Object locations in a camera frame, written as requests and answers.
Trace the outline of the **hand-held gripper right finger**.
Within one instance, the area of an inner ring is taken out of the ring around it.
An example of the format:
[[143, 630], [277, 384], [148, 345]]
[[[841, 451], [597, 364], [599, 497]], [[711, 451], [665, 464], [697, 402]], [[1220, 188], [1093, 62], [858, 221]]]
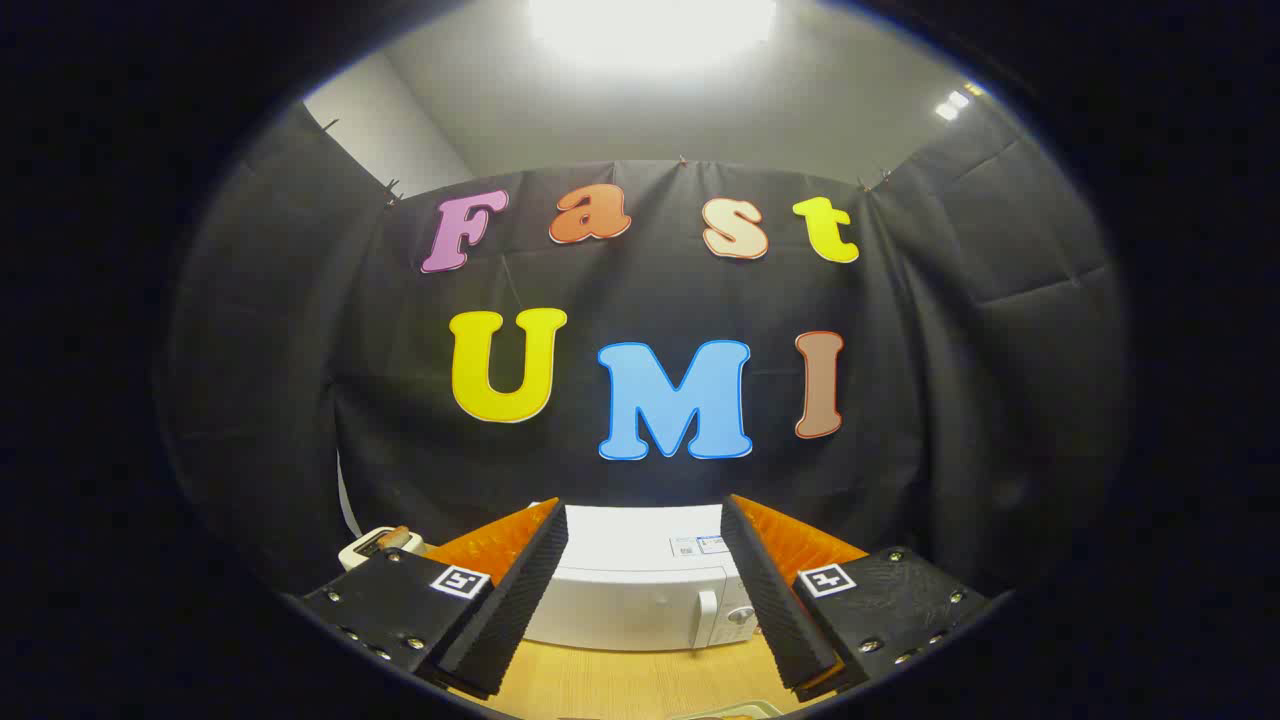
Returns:
[[801, 702], [918, 665], [991, 603], [910, 548], [860, 550], [739, 495], [719, 527], [780, 679]]

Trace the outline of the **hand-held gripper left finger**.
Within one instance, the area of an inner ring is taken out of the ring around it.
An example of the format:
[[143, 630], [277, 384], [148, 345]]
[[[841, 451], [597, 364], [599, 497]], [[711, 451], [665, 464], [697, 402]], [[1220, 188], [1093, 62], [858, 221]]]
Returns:
[[301, 609], [376, 661], [479, 700], [497, 694], [568, 543], [564, 505], [534, 503], [428, 551], [408, 550], [407, 534], [375, 539]]

